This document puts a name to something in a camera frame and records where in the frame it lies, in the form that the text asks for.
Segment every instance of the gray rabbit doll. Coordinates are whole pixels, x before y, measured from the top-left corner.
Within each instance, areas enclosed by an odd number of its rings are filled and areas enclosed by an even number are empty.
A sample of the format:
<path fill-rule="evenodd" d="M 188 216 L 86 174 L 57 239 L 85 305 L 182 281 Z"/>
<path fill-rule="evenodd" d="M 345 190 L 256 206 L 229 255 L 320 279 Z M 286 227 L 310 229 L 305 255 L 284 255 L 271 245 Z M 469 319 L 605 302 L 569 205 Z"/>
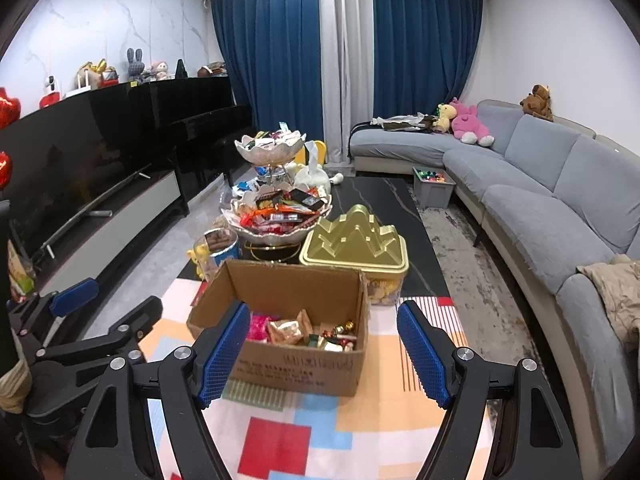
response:
<path fill-rule="evenodd" d="M 136 59 L 133 59 L 133 49 L 127 49 L 127 59 L 129 60 L 129 81 L 137 81 L 139 84 L 144 82 L 142 73 L 145 69 L 145 64 L 142 62 L 142 49 L 136 50 Z"/>

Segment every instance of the cardboard box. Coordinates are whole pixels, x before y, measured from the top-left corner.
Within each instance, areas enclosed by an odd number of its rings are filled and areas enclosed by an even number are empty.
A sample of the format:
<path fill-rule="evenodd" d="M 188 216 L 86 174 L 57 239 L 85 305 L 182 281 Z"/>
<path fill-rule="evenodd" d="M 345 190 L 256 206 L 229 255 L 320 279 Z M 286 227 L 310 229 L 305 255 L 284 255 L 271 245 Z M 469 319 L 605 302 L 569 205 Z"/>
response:
<path fill-rule="evenodd" d="M 252 312 L 295 319 L 305 308 L 314 327 L 351 319 L 358 341 L 351 352 L 245 341 L 231 378 L 272 388 L 354 396 L 367 351 L 369 300 L 362 272 L 226 260 L 193 307 L 187 327 L 196 338 L 216 325 L 233 299 Z"/>

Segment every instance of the colorful patterned tablecloth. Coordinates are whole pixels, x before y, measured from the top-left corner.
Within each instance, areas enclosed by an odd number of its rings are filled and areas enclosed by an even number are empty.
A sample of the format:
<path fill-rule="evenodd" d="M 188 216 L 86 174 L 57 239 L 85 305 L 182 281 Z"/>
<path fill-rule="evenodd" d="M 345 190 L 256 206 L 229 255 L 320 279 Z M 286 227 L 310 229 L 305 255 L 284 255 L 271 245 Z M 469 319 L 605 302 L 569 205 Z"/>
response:
<path fill-rule="evenodd" d="M 162 297 L 163 318 L 141 341 L 150 361 L 193 343 L 185 322 L 201 283 L 178 278 Z M 466 338 L 450 298 L 415 300 L 458 346 Z M 164 472 L 180 478 L 159 400 L 149 400 Z M 372 306 L 369 348 L 356 396 L 298 394 L 229 381 L 204 411 L 211 436 L 237 480 L 414 480 L 444 411 L 428 399 L 396 330 L 396 308 Z M 481 480 L 492 430 L 485 413 L 468 480 Z"/>

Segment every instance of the gold lid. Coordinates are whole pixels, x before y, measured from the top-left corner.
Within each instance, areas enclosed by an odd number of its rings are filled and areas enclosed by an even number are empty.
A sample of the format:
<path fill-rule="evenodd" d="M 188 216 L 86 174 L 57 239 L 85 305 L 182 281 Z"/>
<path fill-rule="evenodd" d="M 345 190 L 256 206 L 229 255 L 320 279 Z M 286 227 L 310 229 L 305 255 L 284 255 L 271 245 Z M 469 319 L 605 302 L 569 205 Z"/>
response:
<path fill-rule="evenodd" d="M 305 265 L 356 267 L 365 272 L 405 274 L 409 268 L 406 243 L 395 226 L 380 226 L 363 205 L 329 222 L 321 218 L 300 253 Z"/>

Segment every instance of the pink stuffed animal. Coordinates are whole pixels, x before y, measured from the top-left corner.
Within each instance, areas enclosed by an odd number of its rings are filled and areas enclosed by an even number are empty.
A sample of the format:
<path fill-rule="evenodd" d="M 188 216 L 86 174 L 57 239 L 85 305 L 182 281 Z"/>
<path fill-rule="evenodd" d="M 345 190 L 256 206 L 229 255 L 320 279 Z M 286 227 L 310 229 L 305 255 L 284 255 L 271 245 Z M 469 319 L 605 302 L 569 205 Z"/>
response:
<path fill-rule="evenodd" d="M 458 101 L 457 97 L 454 97 L 453 101 L 450 102 L 449 104 L 456 109 L 456 111 L 458 112 L 458 117 L 460 117 L 461 115 L 473 115 L 476 117 L 478 116 L 477 106 L 472 105 L 472 106 L 466 107 L 460 101 Z"/>
<path fill-rule="evenodd" d="M 451 123 L 453 136 L 465 144 L 475 144 L 488 148 L 494 143 L 494 138 L 489 134 L 489 129 L 480 122 L 475 115 L 467 114 L 458 116 Z"/>

